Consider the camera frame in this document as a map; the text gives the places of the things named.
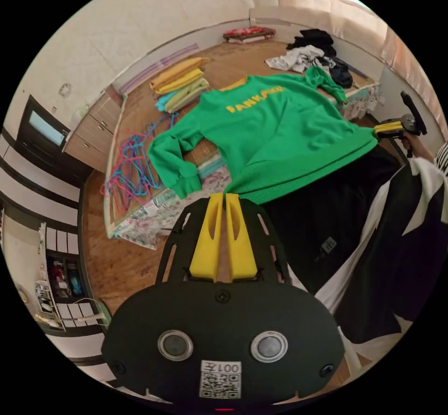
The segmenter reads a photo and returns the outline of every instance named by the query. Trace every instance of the floral bedsheet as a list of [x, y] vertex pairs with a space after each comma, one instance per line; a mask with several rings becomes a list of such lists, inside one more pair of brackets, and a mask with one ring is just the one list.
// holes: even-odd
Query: floral bedsheet
[[[359, 89], [348, 98], [345, 106], [338, 107], [344, 118], [350, 121], [373, 111], [378, 101], [381, 101], [380, 86], [374, 85]], [[165, 189], [122, 221], [112, 237], [156, 249], [158, 234], [162, 230], [170, 230], [187, 205], [212, 193], [222, 193], [231, 181], [219, 154], [200, 165], [198, 173], [202, 181], [201, 191], [180, 200], [171, 189]]]

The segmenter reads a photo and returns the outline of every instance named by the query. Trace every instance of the folded towel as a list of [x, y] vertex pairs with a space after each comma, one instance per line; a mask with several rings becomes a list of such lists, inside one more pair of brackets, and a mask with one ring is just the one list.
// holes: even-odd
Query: folded towel
[[173, 109], [178, 109], [179, 105], [182, 105], [188, 97], [192, 94], [196, 94], [201, 90], [206, 90], [210, 87], [210, 84], [205, 78], [199, 78], [193, 83], [180, 89], [165, 105], [167, 112], [174, 112]]
[[233, 29], [223, 34], [225, 39], [247, 39], [249, 37], [274, 35], [275, 29], [263, 27], [249, 27], [241, 29]]
[[161, 72], [150, 82], [150, 87], [151, 89], [159, 90], [165, 85], [178, 80], [191, 71], [201, 68], [208, 61], [209, 60], [206, 57], [194, 57], [192, 59], [185, 59], [184, 61], [181, 61], [176, 65], [169, 67], [167, 70]]
[[159, 95], [164, 95], [165, 93], [170, 93], [172, 91], [179, 90], [182, 87], [185, 87], [188, 84], [193, 83], [194, 81], [196, 81], [196, 79], [202, 77], [203, 74], [204, 72], [202, 70], [195, 69], [187, 73], [186, 75], [176, 79], [175, 81], [164, 85], [163, 87], [154, 89], [154, 91]]
[[251, 43], [257, 41], [267, 41], [273, 37], [273, 34], [266, 34], [265, 36], [248, 37], [247, 39], [227, 39], [227, 41], [230, 43]]
[[155, 103], [155, 106], [157, 107], [160, 112], [165, 111], [165, 104], [177, 93], [177, 90], [174, 92], [168, 93], [167, 95], [163, 95], [159, 98], [159, 101]]
[[169, 113], [178, 112], [183, 109], [185, 106], [188, 106], [195, 99], [199, 98], [203, 93], [205, 93], [207, 89], [198, 90], [196, 93], [190, 93], [186, 96], [185, 100], [179, 103], [176, 107], [172, 108]]

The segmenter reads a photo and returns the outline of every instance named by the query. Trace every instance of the drawer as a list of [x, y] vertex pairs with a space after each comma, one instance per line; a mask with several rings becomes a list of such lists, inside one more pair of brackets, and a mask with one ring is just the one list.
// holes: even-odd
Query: drawer
[[91, 115], [87, 114], [83, 118], [75, 134], [94, 148], [109, 155], [113, 135]]
[[115, 131], [120, 113], [121, 107], [107, 93], [104, 93], [89, 110], [89, 115], [112, 133]]
[[99, 151], [76, 134], [65, 145], [65, 152], [92, 168], [106, 173], [109, 153]]

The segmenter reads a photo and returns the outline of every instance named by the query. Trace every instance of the human hand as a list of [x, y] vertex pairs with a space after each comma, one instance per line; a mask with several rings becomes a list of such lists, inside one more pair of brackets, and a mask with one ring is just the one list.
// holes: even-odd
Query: human hand
[[432, 153], [424, 147], [420, 137], [417, 135], [405, 131], [401, 143], [407, 151], [412, 149], [412, 152], [416, 157], [422, 157], [430, 162], [433, 161]]

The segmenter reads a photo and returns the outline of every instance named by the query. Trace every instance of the green sweatshirt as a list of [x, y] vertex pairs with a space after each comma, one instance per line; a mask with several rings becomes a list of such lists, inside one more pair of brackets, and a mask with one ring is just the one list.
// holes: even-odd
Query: green sweatshirt
[[319, 67], [305, 76], [249, 76], [234, 89], [204, 93], [191, 112], [158, 135], [148, 149], [163, 184], [183, 199], [202, 187], [184, 161], [202, 138], [213, 142], [229, 169], [226, 193], [262, 204], [301, 188], [373, 149], [373, 129], [345, 121], [335, 105], [344, 90]]

